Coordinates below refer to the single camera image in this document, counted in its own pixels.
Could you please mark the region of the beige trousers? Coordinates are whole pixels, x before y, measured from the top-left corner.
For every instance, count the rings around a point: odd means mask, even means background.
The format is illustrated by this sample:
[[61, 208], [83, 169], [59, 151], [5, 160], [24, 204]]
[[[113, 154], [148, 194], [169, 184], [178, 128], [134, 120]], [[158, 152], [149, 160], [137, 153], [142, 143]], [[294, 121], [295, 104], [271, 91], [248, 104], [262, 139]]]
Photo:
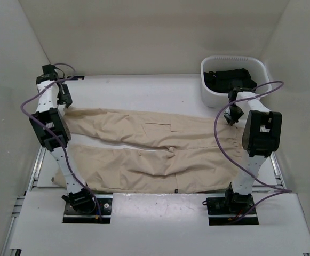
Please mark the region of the beige trousers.
[[69, 108], [73, 134], [114, 148], [72, 144], [69, 152], [90, 189], [127, 193], [199, 193], [225, 189], [242, 161], [242, 129], [213, 119], [118, 109]]

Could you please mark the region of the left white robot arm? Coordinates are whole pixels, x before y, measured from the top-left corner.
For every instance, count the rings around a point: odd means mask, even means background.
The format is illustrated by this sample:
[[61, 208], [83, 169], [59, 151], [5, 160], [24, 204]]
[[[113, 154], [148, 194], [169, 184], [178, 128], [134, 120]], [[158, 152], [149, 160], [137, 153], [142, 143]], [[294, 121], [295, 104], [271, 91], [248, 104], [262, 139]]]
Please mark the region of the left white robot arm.
[[68, 86], [56, 70], [45, 71], [38, 76], [36, 85], [42, 95], [36, 112], [31, 114], [29, 120], [41, 146], [54, 157], [65, 179], [67, 195], [63, 195], [62, 199], [75, 211], [94, 213], [96, 200], [67, 152], [71, 134], [58, 107], [68, 108], [73, 103]]

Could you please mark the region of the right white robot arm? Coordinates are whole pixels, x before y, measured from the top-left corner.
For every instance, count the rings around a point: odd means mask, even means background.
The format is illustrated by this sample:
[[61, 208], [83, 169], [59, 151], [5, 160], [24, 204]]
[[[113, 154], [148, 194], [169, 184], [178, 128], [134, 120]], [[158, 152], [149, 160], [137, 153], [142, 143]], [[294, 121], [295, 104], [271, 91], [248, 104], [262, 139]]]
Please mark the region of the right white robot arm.
[[253, 93], [241, 92], [249, 112], [242, 135], [245, 170], [241, 170], [225, 192], [224, 208], [229, 213], [252, 206], [252, 187], [265, 160], [280, 145], [282, 114], [265, 107]]

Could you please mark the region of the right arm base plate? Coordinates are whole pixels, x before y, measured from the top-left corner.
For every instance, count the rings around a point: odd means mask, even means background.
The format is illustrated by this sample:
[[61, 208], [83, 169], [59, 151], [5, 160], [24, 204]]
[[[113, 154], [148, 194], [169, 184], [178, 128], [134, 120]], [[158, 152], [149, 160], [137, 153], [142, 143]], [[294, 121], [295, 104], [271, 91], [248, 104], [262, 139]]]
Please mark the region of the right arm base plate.
[[225, 197], [208, 197], [202, 202], [208, 212], [209, 226], [259, 225], [254, 200], [227, 203]]

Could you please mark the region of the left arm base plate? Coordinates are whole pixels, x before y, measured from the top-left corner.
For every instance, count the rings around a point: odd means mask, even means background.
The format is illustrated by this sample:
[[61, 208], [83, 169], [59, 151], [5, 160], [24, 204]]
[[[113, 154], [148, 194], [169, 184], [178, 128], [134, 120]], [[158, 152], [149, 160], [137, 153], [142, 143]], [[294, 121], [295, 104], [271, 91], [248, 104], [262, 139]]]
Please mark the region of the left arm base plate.
[[77, 224], [110, 224], [113, 195], [112, 194], [96, 194], [100, 206], [91, 207], [88, 210], [75, 210], [68, 202], [66, 202], [62, 222], [63, 223], [77, 223]]

